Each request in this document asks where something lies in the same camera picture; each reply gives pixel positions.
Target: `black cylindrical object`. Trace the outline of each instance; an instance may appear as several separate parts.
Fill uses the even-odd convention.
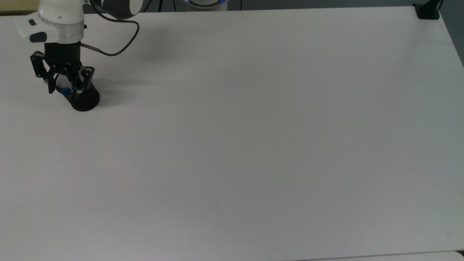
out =
[[[81,47],[80,42],[74,44],[57,44],[47,43],[45,44],[45,55],[44,60],[50,65],[56,65],[57,68],[69,68],[68,70],[56,71],[59,74],[66,74],[66,77],[59,77],[61,81],[60,85],[72,86],[67,79],[67,75],[70,74],[76,81],[82,80],[80,75],[81,70]],[[94,85],[90,83],[87,90],[82,93],[63,94],[63,96],[69,101],[71,106],[77,111],[90,111],[95,108],[100,102],[100,93],[95,89]]]

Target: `gray floor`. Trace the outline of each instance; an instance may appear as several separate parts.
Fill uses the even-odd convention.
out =
[[[149,0],[144,0],[144,8]],[[174,0],[177,11],[185,11],[182,0]],[[411,6],[427,0],[242,0],[242,10],[296,9],[296,8],[334,8],[334,7],[393,7]],[[152,0],[147,12],[157,12],[160,0]],[[229,0],[229,10],[238,10],[240,0]],[[90,6],[84,11],[91,13]],[[164,0],[162,12],[174,12],[173,0]],[[444,0],[440,10],[454,46],[464,64],[464,0]]]

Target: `white table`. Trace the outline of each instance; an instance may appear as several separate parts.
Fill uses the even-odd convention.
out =
[[[464,70],[413,7],[140,14],[35,78],[0,17],[1,261],[291,261],[464,249]],[[86,16],[117,51],[133,25]]]

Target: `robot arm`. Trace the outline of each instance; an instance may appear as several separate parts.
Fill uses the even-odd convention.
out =
[[[100,12],[118,20],[135,16],[143,0],[93,0]],[[39,11],[15,21],[18,33],[31,43],[77,43],[84,37],[82,5],[90,0],[40,0]]]
[[[16,29],[25,41],[45,46],[45,53],[37,51],[31,56],[35,75],[47,83],[50,94],[57,90],[77,111],[89,111],[100,101],[100,94],[92,84],[95,69],[83,66],[80,61],[80,41],[85,28],[84,4],[91,4],[100,12],[123,20],[136,15],[143,0],[40,0],[38,12],[15,21]],[[137,24],[132,40],[138,28]],[[116,54],[101,53],[114,56],[127,46]]]

